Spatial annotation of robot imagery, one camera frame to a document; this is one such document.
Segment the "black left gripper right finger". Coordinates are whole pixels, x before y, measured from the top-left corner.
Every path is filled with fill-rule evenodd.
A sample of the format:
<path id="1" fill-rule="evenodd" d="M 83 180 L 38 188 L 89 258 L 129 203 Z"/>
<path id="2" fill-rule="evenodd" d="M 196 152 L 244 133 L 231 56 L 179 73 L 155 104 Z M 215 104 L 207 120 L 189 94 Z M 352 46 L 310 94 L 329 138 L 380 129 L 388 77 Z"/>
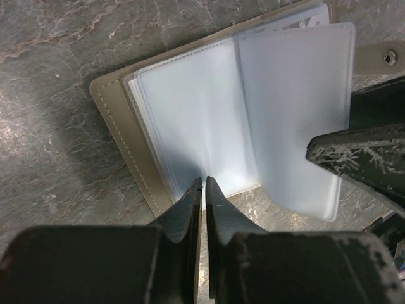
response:
<path id="1" fill-rule="evenodd" d="M 268 232 L 217 181 L 205 185 L 209 295 L 216 303 L 403 303 L 381 240 L 367 232 Z"/>

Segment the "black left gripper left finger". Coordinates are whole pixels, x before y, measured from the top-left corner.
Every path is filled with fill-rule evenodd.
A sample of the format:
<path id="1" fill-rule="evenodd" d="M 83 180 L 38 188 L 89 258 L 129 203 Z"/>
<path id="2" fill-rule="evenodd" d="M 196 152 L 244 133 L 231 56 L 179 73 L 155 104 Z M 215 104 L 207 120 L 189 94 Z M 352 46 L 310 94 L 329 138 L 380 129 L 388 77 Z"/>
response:
<path id="1" fill-rule="evenodd" d="M 1 259 L 2 303 L 195 303 L 203 186 L 148 225 L 21 231 Z"/>

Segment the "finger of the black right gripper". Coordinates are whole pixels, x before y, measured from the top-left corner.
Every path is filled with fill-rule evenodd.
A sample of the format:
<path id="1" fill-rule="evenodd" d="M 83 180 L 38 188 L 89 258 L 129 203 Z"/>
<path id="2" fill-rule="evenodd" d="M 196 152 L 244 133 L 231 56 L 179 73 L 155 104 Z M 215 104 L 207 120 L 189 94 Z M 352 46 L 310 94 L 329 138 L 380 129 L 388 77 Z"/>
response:
<path id="1" fill-rule="evenodd" d="M 306 159 L 356 184 L 404 217 L 403 123 L 314 137 Z"/>
<path id="2" fill-rule="evenodd" d="M 398 77 L 351 95 L 350 129 L 366 129 L 404 123 L 404 77 Z"/>

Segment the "grey card holder wallet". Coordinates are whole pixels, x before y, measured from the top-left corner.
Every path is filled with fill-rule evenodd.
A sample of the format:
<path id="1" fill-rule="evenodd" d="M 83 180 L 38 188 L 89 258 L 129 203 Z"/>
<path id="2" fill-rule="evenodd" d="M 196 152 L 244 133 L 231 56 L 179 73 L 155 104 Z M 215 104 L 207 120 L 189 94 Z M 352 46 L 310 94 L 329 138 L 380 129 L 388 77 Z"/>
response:
<path id="1" fill-rule="evenodd" d="M 336 217 L 341 179 L 310 163 L 309 141 L 348 128 L 353 75 L 404 71 L 404 39 L 357 46 L 330 5 L 299 1 L 95 79 L 94 98 L 155 215 L 196 178 L 226 197 Z"/>

